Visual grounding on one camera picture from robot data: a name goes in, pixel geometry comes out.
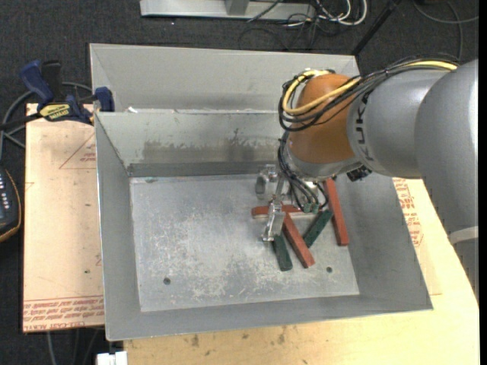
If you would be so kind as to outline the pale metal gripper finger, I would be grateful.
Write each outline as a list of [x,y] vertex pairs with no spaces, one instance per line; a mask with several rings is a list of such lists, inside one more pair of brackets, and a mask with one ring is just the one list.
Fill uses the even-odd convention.
[[281,235],[285,219],[285,212],[281,202],[271,202],[268,209],[268,219],[262,239],[264,242],[272,242]]
[[274,164],[267,164],[262,167],[256,178],[256,195],[272,195],[277,186],[277,168]]

